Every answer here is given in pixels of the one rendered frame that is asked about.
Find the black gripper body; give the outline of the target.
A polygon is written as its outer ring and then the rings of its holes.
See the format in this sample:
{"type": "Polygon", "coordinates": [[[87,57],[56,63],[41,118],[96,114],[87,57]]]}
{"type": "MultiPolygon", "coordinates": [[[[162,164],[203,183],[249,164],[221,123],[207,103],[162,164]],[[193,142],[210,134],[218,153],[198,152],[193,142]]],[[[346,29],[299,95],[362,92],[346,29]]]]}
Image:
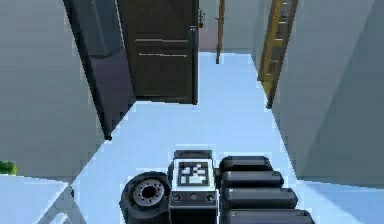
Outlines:
{"type": "Polygon", "coordinates": [[[119,206],[125,224],[170,224],[167,175],[149,171],[133,177],[121,192],[119,206]]]}

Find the dark grey room door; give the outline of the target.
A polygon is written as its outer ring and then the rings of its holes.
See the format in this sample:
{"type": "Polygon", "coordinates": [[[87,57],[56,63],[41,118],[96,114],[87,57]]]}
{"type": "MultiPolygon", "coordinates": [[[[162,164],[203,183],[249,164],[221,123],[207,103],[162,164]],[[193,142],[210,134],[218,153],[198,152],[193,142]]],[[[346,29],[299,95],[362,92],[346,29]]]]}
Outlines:
{"type": "Polygon", "coordinates": [[[136,101],[116,0],[62,0],[104,138],[136,101]]]}

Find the green plant leaves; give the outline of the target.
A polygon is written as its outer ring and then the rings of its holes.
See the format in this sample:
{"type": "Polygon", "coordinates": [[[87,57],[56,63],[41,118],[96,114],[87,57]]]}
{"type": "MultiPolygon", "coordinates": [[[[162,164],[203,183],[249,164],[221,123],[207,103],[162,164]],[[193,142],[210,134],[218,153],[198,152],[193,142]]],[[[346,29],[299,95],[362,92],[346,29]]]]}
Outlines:
{"type": "Polygon", "coordinates": [[[18,173],[18,166],[12,162],[0,161],[0,174],[16,175],[18,173]]]}

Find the dark brown room door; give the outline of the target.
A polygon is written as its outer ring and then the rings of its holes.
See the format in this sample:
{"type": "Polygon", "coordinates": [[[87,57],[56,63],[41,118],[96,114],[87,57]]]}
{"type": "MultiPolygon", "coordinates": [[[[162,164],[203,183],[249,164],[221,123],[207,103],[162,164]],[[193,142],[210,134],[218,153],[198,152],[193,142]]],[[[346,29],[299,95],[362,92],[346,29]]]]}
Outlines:
{"type": "Polygon", "coordinates": [[[199,0],[117,0],[135,96],[198,103],[199,0]],[[196,26],[191,44],[190,26],[196,26]]]}

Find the brown wooden room door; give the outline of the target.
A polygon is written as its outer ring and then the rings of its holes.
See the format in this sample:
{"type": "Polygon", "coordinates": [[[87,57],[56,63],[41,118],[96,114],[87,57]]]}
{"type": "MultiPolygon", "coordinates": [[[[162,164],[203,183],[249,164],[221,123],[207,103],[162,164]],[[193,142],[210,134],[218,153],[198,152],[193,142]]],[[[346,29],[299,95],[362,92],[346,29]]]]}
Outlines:
{"type": "Polygon", "coordinates": [[[217,19],[217,47],[216,47],[216,64],[220,63],[220,55],[222,51],[223,25],[225,13],[225,0],[219,0],[217,19]]]}

